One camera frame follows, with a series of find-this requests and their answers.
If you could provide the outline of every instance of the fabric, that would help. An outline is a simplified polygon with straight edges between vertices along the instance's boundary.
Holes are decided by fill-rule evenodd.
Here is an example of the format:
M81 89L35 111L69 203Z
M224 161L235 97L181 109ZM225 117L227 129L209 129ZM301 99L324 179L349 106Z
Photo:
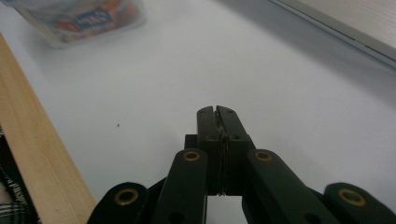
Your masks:
M41 223L0 128L0 224Z
M0 223L1 224L32 223L30 210L31 208L27 204L1 203Z

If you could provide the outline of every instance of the package label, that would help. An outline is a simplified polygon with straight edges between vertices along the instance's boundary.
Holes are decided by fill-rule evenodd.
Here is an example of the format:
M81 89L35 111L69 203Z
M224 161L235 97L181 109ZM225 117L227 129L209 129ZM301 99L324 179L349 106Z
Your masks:
M103 25L111 21L111 16L108 12L101 8L88 11L76 17L76 25L80 30Z

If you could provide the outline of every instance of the plastic package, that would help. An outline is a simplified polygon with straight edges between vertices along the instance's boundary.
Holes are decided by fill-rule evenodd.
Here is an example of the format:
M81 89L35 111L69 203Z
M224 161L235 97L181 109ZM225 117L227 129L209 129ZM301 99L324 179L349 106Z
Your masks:
M141 0L0 0L14 7L55 48L141 24Z

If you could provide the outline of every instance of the white surface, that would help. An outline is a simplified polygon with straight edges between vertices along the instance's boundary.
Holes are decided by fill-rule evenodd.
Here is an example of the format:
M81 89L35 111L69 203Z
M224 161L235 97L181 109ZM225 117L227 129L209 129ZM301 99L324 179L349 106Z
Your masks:
M137 29L57 50L0 6L0 31L96 200L166 176L195 112L224 105L308 187L348 182L396 211L395 70L270 2L145 7ZM207 212L208 224L246 223L240 198L210 197Z
M278 1L396 61L394 0Z

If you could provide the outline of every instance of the wooden board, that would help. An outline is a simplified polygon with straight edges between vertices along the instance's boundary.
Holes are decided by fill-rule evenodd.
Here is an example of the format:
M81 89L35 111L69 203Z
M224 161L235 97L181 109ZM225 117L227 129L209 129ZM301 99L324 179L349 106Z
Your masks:
M1 34L0 125L43 223L86 223L96 202Z

